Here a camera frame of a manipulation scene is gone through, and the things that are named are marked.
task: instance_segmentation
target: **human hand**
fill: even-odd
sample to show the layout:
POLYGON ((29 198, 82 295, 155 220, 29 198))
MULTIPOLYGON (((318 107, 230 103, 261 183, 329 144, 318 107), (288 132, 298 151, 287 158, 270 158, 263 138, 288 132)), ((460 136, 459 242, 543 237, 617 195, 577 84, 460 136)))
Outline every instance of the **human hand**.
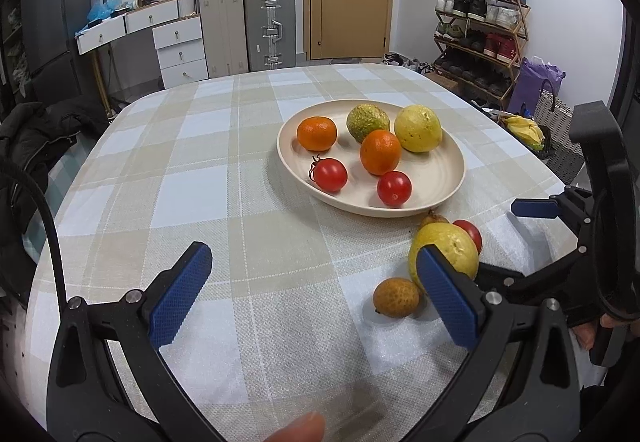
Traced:
MULTIPOLYGON (((600 326, 604 328, 613 328, 619 327, 626 323, 622 321, 617 321, 613 319, 613 317, 604 314, 600 318, 600 326)), ((578 325, 577 327, 572 328, 580 346, 585 350, 591 350, 593 348, 593 343, 596 340, 596 327, 598 323, 593 321, 591 323, 585 323, 583 325, 578 325)), ((635 321, 629 325, 629 331, 635 336, 640 337, 640 321, 635 321)))
POLYGON ((321 442, 323 436, 324 417, 313 411, 277 430, 264 442, 321 442))

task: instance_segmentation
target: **white sneaker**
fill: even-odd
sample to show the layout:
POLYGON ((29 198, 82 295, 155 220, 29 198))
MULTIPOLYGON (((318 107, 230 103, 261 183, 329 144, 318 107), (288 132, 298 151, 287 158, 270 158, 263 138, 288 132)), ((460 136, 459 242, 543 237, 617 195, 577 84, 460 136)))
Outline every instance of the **white sneaker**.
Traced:
POLYGON ((486 6, 486 16, 484 18, 484 21, 486 23, 491 23, 492 25, 495 25, 495 18, 497 18, 498 16, 498 11, 499 11, 500 7, 497 5, 489 5, 487 4, 486 6))
POLYGON ((446 0, 444 5, 444 12, 447 14, 453 14, 453 0, 446 0))
POLYGON ((519 20, 519 12, 514 8, 500 7, 495 18, 495 24, 508 30, 516 30, 519 20))
POLYGON ((444 12, 444 8, 447 5, 447 0, 436 0, 436 11, 444 12))

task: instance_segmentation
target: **tangerine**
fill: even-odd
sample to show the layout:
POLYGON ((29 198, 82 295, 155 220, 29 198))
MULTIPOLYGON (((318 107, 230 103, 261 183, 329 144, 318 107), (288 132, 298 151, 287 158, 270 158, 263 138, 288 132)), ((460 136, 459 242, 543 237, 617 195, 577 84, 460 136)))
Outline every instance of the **tangerine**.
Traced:
POLYGON ((382 176, 395 170, 401 154, 400 141, 386 130, 369 133, 360 146, 360 161, 364 169, 372 175, 382 176))
POLYGON ((309 151, 327 151, 338 138, 338 129, 328 117, 308 117, 298 125, 296 137, 309 151))

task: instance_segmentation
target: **cherry tomato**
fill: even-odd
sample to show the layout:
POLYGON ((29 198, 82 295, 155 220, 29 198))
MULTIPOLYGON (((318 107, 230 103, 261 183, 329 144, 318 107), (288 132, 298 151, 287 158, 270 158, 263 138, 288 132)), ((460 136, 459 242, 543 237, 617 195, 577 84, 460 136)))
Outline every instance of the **cherry tomato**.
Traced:
POLYGON ((411 196, 411 181, 400 171, 390 171, 378 180, 378 196, 385 205, 398 207, 411 196))
POLYGON ((453 222, 453 224, 461 229, 465 229, 466 234, 471 236, 471 239, 476 244, 478 254, 480 254, 480 251, 482 250, 482 236, 480 235, 480 231, 478 231, 478 228, 471 222, 467 222, 466 220, 456 220, 455 222, 453 222))
POLYGON ((313 180, 322 191, 335 193, 340 191, 347 183, 347 170, 339 160, 335 158, 314 157, 314 162, 309 170, 309 178, 313 180))

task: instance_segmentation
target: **beige plate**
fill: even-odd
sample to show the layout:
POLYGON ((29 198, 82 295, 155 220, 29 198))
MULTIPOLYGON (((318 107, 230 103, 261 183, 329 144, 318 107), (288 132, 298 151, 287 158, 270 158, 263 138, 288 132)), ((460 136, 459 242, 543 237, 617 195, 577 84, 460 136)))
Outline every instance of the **beige plate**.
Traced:
POLYGON ((332 206, 363 216, 395 218, 423 213, 443 203, 455 193, 465 179, 465 159, 449 133, 442 131, 442 142, 429 153, 411 153, 402 150, 400 164, 396 168, 412 182, 411 197, 400 208, 388 208, 378 198, 378 177, 370 175, 360 163, 360 145, 347 130, 347 115, 358 104, 372 102, 384 110, 391 122, 402 110, 387 102, 343 99, 321 102, 297 112, 285 122, 278 133, 277 148, 280 160, 306 191, 332 206), (321 115, 333 119, 338 128, 338 140, 322 158, 337 158, 347 168, 349 179, 336 194, 318 189, 309 179, 313 154, 300 146, 296 138, 298 125, 307 117, 321 115))

